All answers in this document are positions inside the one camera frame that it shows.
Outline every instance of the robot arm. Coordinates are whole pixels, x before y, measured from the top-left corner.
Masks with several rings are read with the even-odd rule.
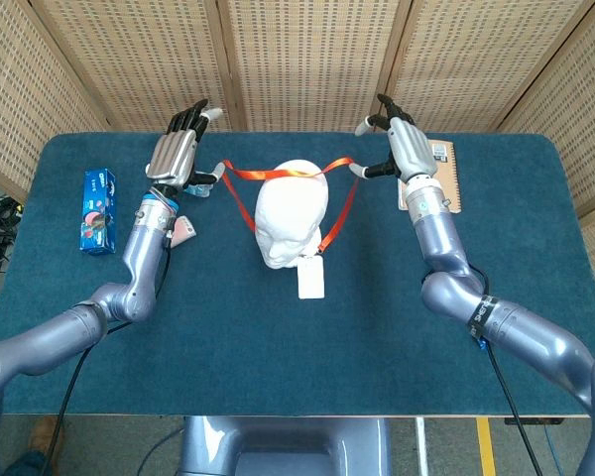
[[[127,285],[107,284],[89,300],[22,334],[0,341],[0,414],[4,388],[18,374],[41,375],[97,344],[111,321],[147,319],[156,304],[155,280],[164,251],[169,249],[179,206],[177,193],[190,184],[215,183],[212,174],[194,170],[198,141],[218,108],[203,111],[203,99],[176,114],[159,140],[147,176],[153,185],[135,212],[123,260],[131,274]]]
[[[338,476],[390,475],[381,418],[271,416],[188,416],[177,474],[231,476],[241,452],[260,449],[327,454]]]
[[[440,183],[431,177],[436,164],[427,138],[391,98],[379,95],[379,100],[388,112],[392,152],[384,164],[351,170],[363,179],[395,175],[407,184],[410,218],[432,269],[422,285],[423,303],[467,326],[474,337],[484,337],[524,360],[575,397],[593,423],[578,474],[595,476],[595,359],[570,332],[518,304],[484,294],[467,262]],[[370,124],[380,127],[383,120]],[[356,133],[367,129],[358,127]]]

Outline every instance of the notebook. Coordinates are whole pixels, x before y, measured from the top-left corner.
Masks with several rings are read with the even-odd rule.
[[[430,140],[432,154],[436,160],[438,171],[434,178],[440,181],[445,193],[445,198],[450,201],[449,211],[460,213],[460,192],[458,189],[458,172],[456,170],[456,156],[454,155],[454,144],[447,141]],[[406,205],[406,184],[397,180],[399,187],[399,210],[407,210]]]

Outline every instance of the person's foot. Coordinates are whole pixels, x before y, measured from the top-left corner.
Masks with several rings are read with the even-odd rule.
[[[43,454],[47,454],[49,446],[51,446],[51,440],[53,439],[53,431],[58,421],[57,416],[43,416],[36,421],[36,424],[31,430],[29,435],[29,449],[34,451],[40,451]],[[58,474],[58,459],[60,458],[61,448],[63,446],[63,425],[59,428],[58,443],[56,449],[51,458],[51,467],[53,468],[54,476]]]

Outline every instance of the lanyard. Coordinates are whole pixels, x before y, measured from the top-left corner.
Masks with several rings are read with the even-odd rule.
[[[233,174],[243,180],[270,180],[270,179],[279,179],[281,177],[303,177],[303,178],[310,178],[319,176],[320,174],[326,174],[333,169],[337,169],[338,167],[348,166],[353,164],[353,160],[350,157],[340,157],[339,159],[331,162],[328,164],[321,172],[317,172],[315,174],[310,174],[307,172],[301,171],[293,171],[293,170],[275,170],[275,171],[241,171],[236,169],[233,164],[228,161],[224,160],[223,164],[227,169],[229,169]],[[247,207],[238,196],[238,192],[234,188],[233,183],[229,179],[228,174],[224,174],[222,177],[225,185],[227,185],[227,189],[232,194],[234,199],[236,200],[236,204],[238,205],[238,209],[240,210],[240,214],[242,215],[245,223],[251,231],[256,231],[256,223],[254,222],[253,218],[247,211]],[[337,217],[337,221],[330,229],[328,234],[321,240],[321,243],[317,247],[319,254],[323,253],[326,248],[333,242],[333,240],[337,237],[339,232],[341,231],[342,226],[344,226],[344,222],[346,221],[346,217],[348,216],[348,212],[353,204],[353,199],[355,198],[355,192],[357,191],[357,185],[359,184],[359,179],[356,178],[353,186],[350,188],[348,195],[346,196],[346,202],[344,203],[344,207],[341,210],[341,213]]]

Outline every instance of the white mannequin head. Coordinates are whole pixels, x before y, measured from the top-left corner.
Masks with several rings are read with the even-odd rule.
[[[314,163],[288,161],[276,170],[316,174]],[[313,178],[282,177],[263,183],[256,202],[256,241],[269,268],[292,268],[299,256],[312,256],[321,241],[319,223],[328,205],[324,175]]]

